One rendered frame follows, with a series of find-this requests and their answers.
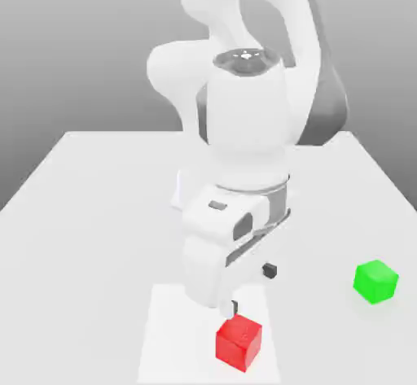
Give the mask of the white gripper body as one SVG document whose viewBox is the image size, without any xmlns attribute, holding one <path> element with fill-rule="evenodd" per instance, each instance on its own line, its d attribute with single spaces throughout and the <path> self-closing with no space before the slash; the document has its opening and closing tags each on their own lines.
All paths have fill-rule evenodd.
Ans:
<svg viewBox="0 0 417 385">
<path fill-rule="evenodd" d="M 264 277 L 262 266 L 276 265 L 270 257 L 273 245 L 266 238 L 290 215 L 288 209 L 278 222 L 257 230 L 249 240 L 233 249 L 201 237 L 189 237 L 182 252 L 187 296 L 204 307 L 219 309 L 222 300 L 234 300 L 233 293 L 244 283 L 256 276 Z"/>
</svg>

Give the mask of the small red cube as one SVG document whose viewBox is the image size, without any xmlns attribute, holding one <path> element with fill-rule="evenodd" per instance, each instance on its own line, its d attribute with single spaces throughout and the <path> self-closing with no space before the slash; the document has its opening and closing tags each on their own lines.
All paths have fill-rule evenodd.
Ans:
<svg viewBox="0 0 417 385">
<path fill-rule="evenodd" d="M 216 333 L 215 356 L 246 372 L 261 349 L 262 325 L 239 314 L 226 320 Z"/>
</svg>

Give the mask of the small green cube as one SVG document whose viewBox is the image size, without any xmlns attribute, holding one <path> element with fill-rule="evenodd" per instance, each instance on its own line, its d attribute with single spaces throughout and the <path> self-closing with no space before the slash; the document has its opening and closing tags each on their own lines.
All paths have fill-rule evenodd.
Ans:
<svg viewBox="0 0 417 385">
<path fill-rule="evenodd" d="M 381 260 L 360 264 L 355 270 L 353 289 L 368 303 L 378 304 L 394 296 L 399 275 Z"/>
</svg>

